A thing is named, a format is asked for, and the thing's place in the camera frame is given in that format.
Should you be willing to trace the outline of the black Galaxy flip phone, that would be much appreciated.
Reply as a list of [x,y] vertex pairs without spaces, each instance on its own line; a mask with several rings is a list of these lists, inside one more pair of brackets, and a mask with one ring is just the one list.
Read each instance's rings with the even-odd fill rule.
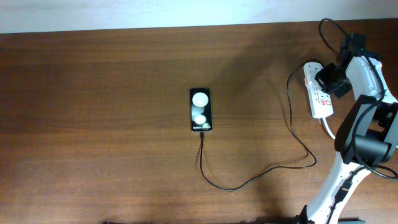
[[190,89],[190,118],[192,132],[210,132],[213,130],[210,89]]

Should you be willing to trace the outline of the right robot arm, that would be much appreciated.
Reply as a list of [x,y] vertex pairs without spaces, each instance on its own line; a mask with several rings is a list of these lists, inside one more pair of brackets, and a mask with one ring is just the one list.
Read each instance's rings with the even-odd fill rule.
[[314,118],[332,115],[330,95],[352,90],[355,103],[337,130],[333,167],[321,190],[302,209],[297,223],[338,223],[358,185],[384,167],[397,147],[397,100],[382,75],[382,63],[365,49],[364,35],[346,36],[337,63],[305,63],[304,83]]

